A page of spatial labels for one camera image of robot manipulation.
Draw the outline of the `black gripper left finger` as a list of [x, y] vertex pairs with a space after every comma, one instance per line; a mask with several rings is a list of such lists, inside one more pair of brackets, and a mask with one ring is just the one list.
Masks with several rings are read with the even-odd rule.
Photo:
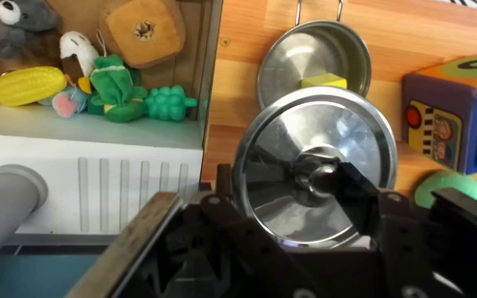
[[295, 298], [305, 287], [303, 269], [250, 216], [235, 206], [232, 165], [217, 165], [215, 191], [205, 195], [200, 208], [218, 238], [257, 281], [263, 298]]

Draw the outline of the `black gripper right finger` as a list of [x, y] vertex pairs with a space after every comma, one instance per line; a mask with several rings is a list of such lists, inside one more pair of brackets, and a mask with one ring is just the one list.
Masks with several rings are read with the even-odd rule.
[[379, 190], [349, 162], [339, 165], [339, 193], [353, 226], [371, 238], [387, 298], [430, 298], [432, 268], [414, 205]]

